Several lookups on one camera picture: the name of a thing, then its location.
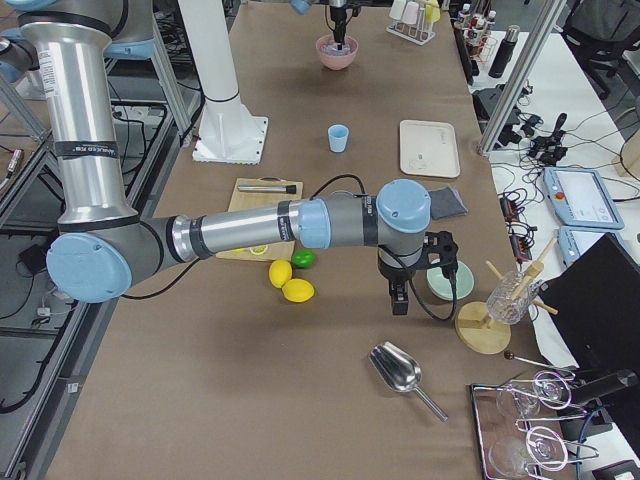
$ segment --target glass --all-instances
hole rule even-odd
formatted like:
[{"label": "glass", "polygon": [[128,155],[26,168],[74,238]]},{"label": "glass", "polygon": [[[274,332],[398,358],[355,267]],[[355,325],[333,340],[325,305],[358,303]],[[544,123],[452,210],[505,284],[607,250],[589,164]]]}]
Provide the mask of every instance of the glass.
[{"label": "glass", "polygon": [[542,470],[557,472],[568,463],[569,454],[565,442],[547,427],[533,427],[525,438],[504,437],[491,446],[489,462],[506,478],[538,478]]},{"label": "glass", "polygon": [[496,322],[514,325],[520,321],[538,294],[538,288],[528,286],[524,295],[512,298],[524,276],[519,272],[507,272],[487,299],[487,311]]},{"label": "glass", "polygon": [[[500,387],[496,396],[498,411],[506,418],[515,419],[518,430],[527,431],[530,421],[558,421],[584,418],[587,411],[571,404],[571,390],[558,373],[542,370],[531,380],[512,379]],[[563,416],[539,416],[541,406],[552,410],[570,408],[575,413]]]}]

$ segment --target gray cloth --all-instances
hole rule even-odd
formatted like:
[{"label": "gray cloth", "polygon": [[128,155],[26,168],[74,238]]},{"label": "gray cloth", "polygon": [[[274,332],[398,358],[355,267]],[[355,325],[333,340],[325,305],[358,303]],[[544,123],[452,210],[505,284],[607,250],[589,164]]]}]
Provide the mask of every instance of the gray cloth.
[{"label": "gray cloth", "polygon": [[451,185],[440,190],[429,190],[429,196],[431,197],[431,218],[434,220],[469,213],[462,203],[460,192]]}]

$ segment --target black bottle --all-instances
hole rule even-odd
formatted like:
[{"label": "black bottle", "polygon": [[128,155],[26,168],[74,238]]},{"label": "black bottle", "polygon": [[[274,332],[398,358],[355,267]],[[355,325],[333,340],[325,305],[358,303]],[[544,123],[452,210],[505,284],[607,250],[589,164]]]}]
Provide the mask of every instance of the black bottle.
[{"label": "black bottle", "polygon": [[518,25],[510,25],[509,28],[507,28],[507,34],[502,39],[502,42],[500,42],[496,58],[493,59],[493,63],[489,69],[490,77],[502,77],[504,69],[507,67],[509,60],[511,60],[513,49],[515,48],[516,43],[518,43],[519,33],[520,27]]}]

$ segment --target black tape band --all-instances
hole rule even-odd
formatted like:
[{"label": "black tape band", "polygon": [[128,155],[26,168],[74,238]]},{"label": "black tape band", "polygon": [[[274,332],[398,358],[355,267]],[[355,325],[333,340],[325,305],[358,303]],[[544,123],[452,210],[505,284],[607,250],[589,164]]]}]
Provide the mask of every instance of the black tape band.
[{"label": "black tape band", "polygon": [[376,197],[362,197],[362,238],[365,247],[378,245],[378,209]]},{"label": "black tape band", "polygon": [[109,35],[111,29],[106,23],[85,15],[76,15],[74,13],[55,12],[55,11],[34,11],[23,13],[18,17],[18,25],[23,27],[29,23],[68,23],[71,25],[82,25],[83,27],[93,28],[102,33]]},{"label": "black tape band", "polygon": [[185,263],[185,261],[180,258],[180,255],[178,255],[178,250],[176,250],[176,245],[173,240],[173,224],[175,223],[176,218],[178,218],[177,215],[167,219],[167,225],[164,228],[164,240],[167,243],[167,249],[173,259],[178,263]]},{"label": "black tape band", "polygon": [[278,232],[283,242],[291,242],[296,237],[293,236],[291,228],[291,218],[289,217],[289,204],[291,201],[278,203]]},{"label": "black tape band", "polygon": [[160,254],[159,255],[160,258],[158,259],[158,265],[156,266],[156,269],[153,272],[155,274],[158,272],[158,270],[160,270],[160,267],[162,267],[162,263],[164,262],[164,245],[162,245],[162,240],[160,239],[160,235],[158,235],[158,233],[153,229],[153,227],[151,227],[151,225],[143,222],[142,220],[140,220],[140,225],[149,231],[149,233],[153,236],[153,238],[156,239],[156,243],[158,244],[158,253]]},{"label": "black tape band", "polygon": [[238,90],[236,92],[236,94],[233,97],[229,97],[229,98],[225,98],[224,100],[214,100],[213,98],[209,98],[206,95],[204,96],[204,98],[206,98],[207,100],[209,100],[210,102],[215,102],[215,103],[225,103],[225,102],[230,102],[231,100],[233,100],[234,98],[236,98],[238,95],[240,95],[240,90]]},{"label": "black tape band", "polygon": [[57,157],[74,158],[97,157],[119,158],[117,142],[56,142],[53,152]]},{"label": "black tape band", "polygon": [[202,237],[202,220],[204,217],[191,220],[189,225],[189,240],[191,240],[191,248],[200,260],[205,260],[213,255],[204,243]]},{"label": "black tape band", "polygon": [[100,220],[98,222],[82,223],[58,223],[60,233],[91,232],[92,230],[108,230],[110,228],[126,227],[140,222],[140,215],[120,217],[113,220]]}]

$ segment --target metal scoop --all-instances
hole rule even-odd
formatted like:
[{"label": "metal scoop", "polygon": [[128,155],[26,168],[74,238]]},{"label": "metal scoop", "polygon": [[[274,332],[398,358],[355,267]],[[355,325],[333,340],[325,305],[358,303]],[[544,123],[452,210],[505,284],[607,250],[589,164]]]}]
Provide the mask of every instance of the metal scoop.
[{"label": "metal scoop", "polygon": [[391,342],[376,345],[369,354],[382,379],[399,393],[416,392],[436,416],[446,422],[449,416],[418,385],[422,379],[420,365]]}]

